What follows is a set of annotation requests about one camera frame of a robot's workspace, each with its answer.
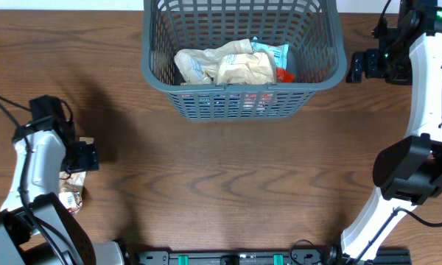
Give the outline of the white brown pretzel bag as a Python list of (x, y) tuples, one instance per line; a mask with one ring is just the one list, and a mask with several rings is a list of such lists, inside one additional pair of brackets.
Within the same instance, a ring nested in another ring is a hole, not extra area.
[[(80, 137), (78, 141), (94, 144), (90, 137)], [(78, 213), (83, 206), (83, 188), (87, 172), (65, 173), (59, 175), (59, 200), (71, 215)]]

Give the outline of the orange spaghetti package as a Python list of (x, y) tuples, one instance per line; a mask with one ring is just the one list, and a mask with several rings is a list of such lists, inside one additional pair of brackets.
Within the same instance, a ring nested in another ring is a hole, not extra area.
[(291, 74), (284, 68), (276, 69), (276, 77), (277, 77), (277, 82), (287, 82), (287, 83), (293, 82), (296, 78), (294, 74)]

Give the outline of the white teal wipes packet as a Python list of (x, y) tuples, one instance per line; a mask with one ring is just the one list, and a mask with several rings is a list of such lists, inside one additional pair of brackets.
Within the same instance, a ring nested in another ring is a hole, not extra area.
[(257, 37), (254, 37), (250, 44), (254, 52), (266, 52), (268, 55), (270, 55), (276, 65), (276, 68), (281, 68), (284, 70), (287, 69), (287, 54), (290, 47), (288, 44), (271, 46), (258, 42)]

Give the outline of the beige snack bag clear window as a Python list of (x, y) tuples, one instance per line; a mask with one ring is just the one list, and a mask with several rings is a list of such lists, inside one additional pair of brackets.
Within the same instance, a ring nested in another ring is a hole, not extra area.
[(234, 40), (216, 49), (181, 49), (174, 57), (186, 85), (211, 84), (220, 61), (230, 54), (251, 54), (249, 39)]

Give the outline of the Kleenex tissue multipack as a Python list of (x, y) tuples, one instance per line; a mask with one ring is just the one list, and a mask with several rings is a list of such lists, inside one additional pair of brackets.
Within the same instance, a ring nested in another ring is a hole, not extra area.
[(252, 109), (258, 105), (258, 109), (265, 109), (273, 99), (272, 93), (230, 93), (230, 94), (182, 94), (180, 102), (189, 107), (228, 107), (237, 108), (242, 106), (244, 109)]

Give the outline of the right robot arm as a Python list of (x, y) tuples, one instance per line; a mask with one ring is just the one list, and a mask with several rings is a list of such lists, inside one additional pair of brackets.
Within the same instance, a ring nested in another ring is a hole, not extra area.
[(375, 264), (394, 227), (442, 194), (442, 26), (386, 29), (378, 37), (378, 49), (354, 53), (347, 80), (411, 85), (410, 120), (404, 138), (376, 157), (370, 198), (322, 264)]

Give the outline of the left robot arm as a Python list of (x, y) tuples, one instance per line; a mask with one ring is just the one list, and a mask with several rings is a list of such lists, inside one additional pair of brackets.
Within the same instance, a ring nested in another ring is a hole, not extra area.
[(72, 120), (45, 116), (20, 126), (12, 185), (0, 209), (0, 264), (129, 264), (123, 241), (92, 242), (60, 201), (60, 173), (93, 171), (93, 145)]

